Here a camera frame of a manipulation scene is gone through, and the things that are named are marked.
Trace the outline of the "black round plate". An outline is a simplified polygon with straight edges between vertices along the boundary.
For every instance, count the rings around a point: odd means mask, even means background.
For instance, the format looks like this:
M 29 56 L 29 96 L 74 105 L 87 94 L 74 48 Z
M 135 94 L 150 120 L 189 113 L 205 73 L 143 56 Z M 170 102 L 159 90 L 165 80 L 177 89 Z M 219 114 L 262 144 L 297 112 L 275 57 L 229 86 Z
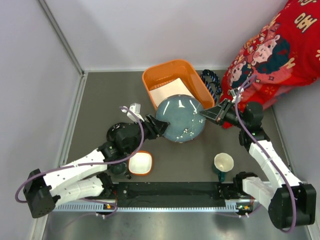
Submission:
M 129 126 L 129 123 L 120 122 L 114 124 L 110 127 L 106 133 L 106 140 L 107 141 L 114 141 L 118 133 L 124 132 L 125 128 Z

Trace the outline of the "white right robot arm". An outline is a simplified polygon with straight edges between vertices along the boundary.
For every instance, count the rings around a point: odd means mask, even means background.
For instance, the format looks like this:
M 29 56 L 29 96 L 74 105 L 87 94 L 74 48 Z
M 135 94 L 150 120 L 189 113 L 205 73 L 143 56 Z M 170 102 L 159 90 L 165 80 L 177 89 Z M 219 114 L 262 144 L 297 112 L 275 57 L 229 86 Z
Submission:
M 233 192 L 237 197 L 255 198 L 267 209 L 270 221 L 279 230 L 314 224 L 316 189 L 299 180 L 275 151 L 262 127 L 264 113 L 260 103 L 249 102 L 244 111 L 238 111 L 234 103 L 225 99 L 200 114 L 216 125 L 229 123 L 240 128 L 240 145 L 256 160 L 269 180 L 266 184 L 254 173 L 240 172 L 233 179 Z

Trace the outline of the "orange plastic bin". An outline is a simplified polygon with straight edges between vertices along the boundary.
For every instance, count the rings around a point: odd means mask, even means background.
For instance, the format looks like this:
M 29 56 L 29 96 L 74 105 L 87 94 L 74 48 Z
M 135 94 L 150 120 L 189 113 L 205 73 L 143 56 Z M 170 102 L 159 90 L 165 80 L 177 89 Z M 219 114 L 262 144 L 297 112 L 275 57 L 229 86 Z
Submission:
M 155 109 L 158 108 L 157 98 L 152 96 L 151 91 L 163 88 L 176 79 L 180 79 L 189 92 L 194 96 L 205 109 L 215 106 L 214 98 L 206 85 L 186 60 L 174 59 L 147 68 L 142 74 L 142 82 Z

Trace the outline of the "blue-grey round plate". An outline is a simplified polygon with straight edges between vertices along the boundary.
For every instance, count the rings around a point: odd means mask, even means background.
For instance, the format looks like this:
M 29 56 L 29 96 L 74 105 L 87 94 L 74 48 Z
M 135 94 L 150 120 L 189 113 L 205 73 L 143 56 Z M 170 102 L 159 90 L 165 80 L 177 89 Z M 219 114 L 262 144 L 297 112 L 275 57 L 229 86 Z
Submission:
M 178 94 L 167 97 L 157 107 L 155 118 L 169 123 L 163 137 L 175 143 L 194 140 L 205 128 L 206 118 L 200 114 L 203 105 L 194 97 Z

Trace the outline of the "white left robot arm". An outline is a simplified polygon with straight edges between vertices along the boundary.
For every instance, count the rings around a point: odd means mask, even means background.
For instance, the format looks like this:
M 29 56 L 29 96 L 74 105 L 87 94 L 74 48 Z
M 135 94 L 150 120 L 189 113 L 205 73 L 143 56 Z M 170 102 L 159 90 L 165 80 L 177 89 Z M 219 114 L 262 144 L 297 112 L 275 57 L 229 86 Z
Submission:
M 46 216 L 56 207 L 79 199 L 109 198 L 113 182 L 105 172 L 138 153 L 146 140 L 164 135 L 170 123 L 148 114 L 131 114 L 132 123 L 120 122 L 109 128 L 106 142 L 82 158 L 55 169 L 35 169 L 20 187 L 32 218 Z

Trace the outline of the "white square plate black rim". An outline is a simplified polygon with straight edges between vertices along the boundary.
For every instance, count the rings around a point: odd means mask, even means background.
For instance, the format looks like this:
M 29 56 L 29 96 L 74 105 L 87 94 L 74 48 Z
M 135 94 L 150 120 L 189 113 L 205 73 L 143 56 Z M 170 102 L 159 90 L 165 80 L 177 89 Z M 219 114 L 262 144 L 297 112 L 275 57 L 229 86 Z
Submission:
M 149 93 L 156 109 L 163 100 L 171 96 L 187 95 L 194 97 L 180 78 L 176 78 L 168 83 L 161 83 L 160 86 L 150 90 Z

